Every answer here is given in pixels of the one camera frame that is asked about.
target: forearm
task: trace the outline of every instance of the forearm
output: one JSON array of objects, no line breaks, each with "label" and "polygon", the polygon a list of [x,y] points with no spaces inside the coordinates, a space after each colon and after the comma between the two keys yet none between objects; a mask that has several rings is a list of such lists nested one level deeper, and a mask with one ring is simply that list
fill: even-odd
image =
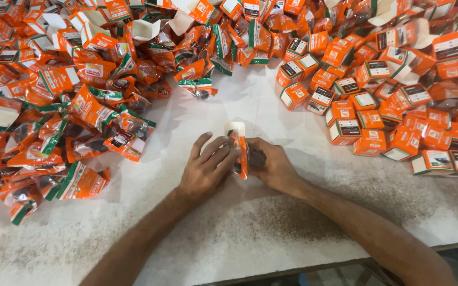
[{"label": "forearm", "polygon": [[174,189],[124,237],[112,245],[80,285],[132,285],[153,249],[195,207]]},{"label": "forearm", "polygon": [[448,264],[434,250],[385,218],[305,180],[292,189],[294,196],[332,219],[406,284],[414,285],[420,278],[432,285],[455,285]]}]

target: table surface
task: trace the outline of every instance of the table surface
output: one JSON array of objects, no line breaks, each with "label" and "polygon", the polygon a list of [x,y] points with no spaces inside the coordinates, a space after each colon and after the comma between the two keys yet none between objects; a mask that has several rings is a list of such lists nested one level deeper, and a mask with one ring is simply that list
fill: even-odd
[{"label": "table surface", "polygon": [[[194,100],[172,82],[147,119],[157,128],[140,162],[106,154],[111,183],[90,199],[54,200],[21,226],[0,202],[0,285],[77,285],[112,243],[178,183],[194,140],[246,124],[247,137],[280,144],[305,178],[403,226],[429,246],[458,243],[458,179],[418,178],[408,163],[332,146],[324,118],[287,111],[275,82],[280,61],[214,72],[216,97]],[[135,285],[198,285],[368,257],[319,212],[250,178],[189,214],[155,250]]]}]

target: left hand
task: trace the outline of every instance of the left hand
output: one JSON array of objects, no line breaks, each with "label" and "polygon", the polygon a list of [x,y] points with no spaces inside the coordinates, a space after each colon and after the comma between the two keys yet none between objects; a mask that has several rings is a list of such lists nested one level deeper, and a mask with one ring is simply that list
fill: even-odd
[{"label": "left hand", "polygon": [[194,204],[200,204],[210,198],[217,187],[232,172],[241,148],[230,145],[227,136],[217,137],[209,143],[201,154],[204,144],[213,136],[207,132],[195,141],[187,166],[178,186],[178,191]]}]

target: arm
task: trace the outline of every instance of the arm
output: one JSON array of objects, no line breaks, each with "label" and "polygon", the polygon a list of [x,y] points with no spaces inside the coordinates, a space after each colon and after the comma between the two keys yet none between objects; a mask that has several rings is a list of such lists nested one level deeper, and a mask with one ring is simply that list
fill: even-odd
[{"label": "arm", "polygon": [[267,157],[264,167],[251,167],[251,175],[273,189],[302,199],[332,219],[407,286],[457,285],[448,264],[407,231],[302,179],[281,146],[271,145],[261,138],[249,138],[247,142]]},{"label": "arm", "polygon": [[209,143],[201,154],[201,148],[211,136],[211,132],[205,133],[194,143],[180,185],[114,243],[81,286],[132,285],[162,239],[188,212],[218,190],[241,149],[227,145],[229,139],[221,136]]}]

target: hand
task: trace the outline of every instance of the hand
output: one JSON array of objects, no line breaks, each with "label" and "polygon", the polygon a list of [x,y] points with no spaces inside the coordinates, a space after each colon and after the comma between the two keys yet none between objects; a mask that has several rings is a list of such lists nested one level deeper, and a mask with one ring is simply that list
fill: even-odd
[{"label": "hand", "polygon": [[229,145],[229,137],[220,136],[209,143],[201,154],[200,150],[212,136],[213,133],[207,132],[195,141],[178,186],[186,199],[195,205],[203,203],[216,192],[232,172],[241,153],[240,147]]},{"label": "hand", "polygon": [[250,175],[258,177],[272,189],[297,197],[294,186],[303,179],[296,173],[284,148],[271,145],[261,138],[247,138],[247,143],[251,150],[257,149],[266,155],[264,167],[249,166]]}]

